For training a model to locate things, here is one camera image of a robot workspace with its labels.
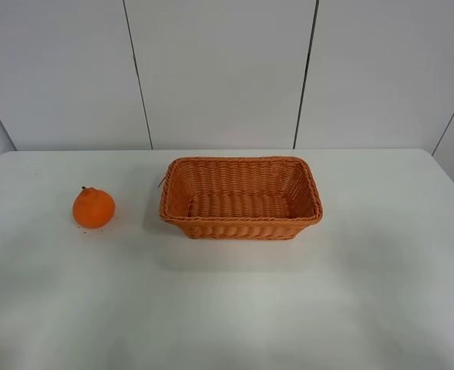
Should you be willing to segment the orange fruit with knob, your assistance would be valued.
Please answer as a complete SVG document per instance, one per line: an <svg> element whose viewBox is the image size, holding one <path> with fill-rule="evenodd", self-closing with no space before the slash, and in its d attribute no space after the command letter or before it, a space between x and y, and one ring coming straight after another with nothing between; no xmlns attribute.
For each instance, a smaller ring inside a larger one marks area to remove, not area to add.
<svg viewBox="0 0 454 370"><path fill-rule="evenodd" d="M116 210L114 199L105 191L82 187L72 206L74 221L87 229L96 229L109 223Z"/></svg>

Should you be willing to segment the orange woven wicker basket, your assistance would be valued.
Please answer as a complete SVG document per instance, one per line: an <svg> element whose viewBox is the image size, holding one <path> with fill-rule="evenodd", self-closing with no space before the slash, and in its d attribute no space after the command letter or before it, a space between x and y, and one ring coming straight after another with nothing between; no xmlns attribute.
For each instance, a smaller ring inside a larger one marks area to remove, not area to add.
<svg viewBox="0 0 454 370"><path fill-rule="evenodd" d="M301 158L182 157L163 179L160 217L192 239L285 241L323 206Z"/></svg>

